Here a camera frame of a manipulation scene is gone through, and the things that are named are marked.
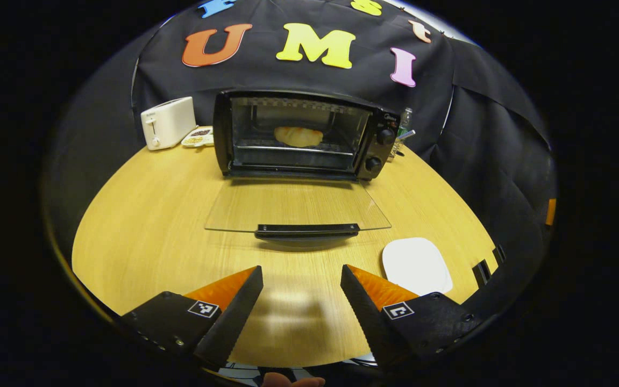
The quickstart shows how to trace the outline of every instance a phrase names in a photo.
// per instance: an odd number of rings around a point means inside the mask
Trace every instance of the white toaster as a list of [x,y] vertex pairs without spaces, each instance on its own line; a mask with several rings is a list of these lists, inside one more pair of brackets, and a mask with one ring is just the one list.
[[147,148],[152,151],[174,147],[197,126],[191,96],[154,106],[140,117]]

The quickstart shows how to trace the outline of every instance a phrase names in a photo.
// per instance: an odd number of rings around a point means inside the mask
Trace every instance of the orange tab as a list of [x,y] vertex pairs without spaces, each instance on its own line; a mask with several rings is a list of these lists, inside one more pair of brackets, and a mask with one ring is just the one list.
[[230,301],[233,301],[233,297],[238,294],[240,288],[245,284],[245,281],[247,281],[250,274],[252,274],[256,268],[255,266],[247,270],[239,271],[228,277],[221,278],[216,282],[211,282],[211,284],[201,287],[196,291],[189,292],[184,296],[208,302],[209,304],[216,304],[223,312],[230,304]]
[[358,279],[359,283],[379,311],[381,311],[384,306],[397,304],[398,302],[403,301],[410,301],[413,298],[419,297],[414,292],[397,286],[396,284],[389,282],[387,279],[383,279],[378,275],[373,275],[368,271],[358,269],[351,265],[347,266]]
[[548,200],[548,213],[546,213],[546,225],[553,225],[553,218],[556,216],[556,199]]

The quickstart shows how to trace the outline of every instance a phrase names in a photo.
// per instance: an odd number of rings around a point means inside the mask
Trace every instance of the blue letter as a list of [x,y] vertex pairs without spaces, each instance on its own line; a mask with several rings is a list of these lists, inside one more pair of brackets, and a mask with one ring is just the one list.
[[211,0],[208,3],[204,3],[197,7],[204,8],[204,15],[202,15],[202,19],[205,17],[210,17],[213,14],[217,14],[223,10],[227,10],[230,7],[233,7],[235,0]]

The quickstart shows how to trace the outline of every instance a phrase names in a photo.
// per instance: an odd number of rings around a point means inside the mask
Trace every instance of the bread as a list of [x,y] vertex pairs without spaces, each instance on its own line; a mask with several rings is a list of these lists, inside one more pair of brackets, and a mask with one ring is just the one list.
[[324,134],[319,130],[304,127],[281,126],[273,130],[275,139],[290,145],[290,147],[314,147],[324,140]]

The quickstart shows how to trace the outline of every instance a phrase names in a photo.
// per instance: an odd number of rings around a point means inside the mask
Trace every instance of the letter m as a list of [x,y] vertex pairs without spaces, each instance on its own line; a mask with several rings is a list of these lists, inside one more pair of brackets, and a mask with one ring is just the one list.
[[300,61],[300,46],[304,48],[304,53],[309,61],[314,62],[324,52],[328,53],[321,58],[321,61],[328,66],[337,68],[352,68],[350,62],[350,44],[355,36],[350,32],[333,30],[319,39],[316,32],[310,25],[300,23],[288,23],[283,25],[288,30],[288,39],[285,41],[283,51],[275,55],[282,61]]

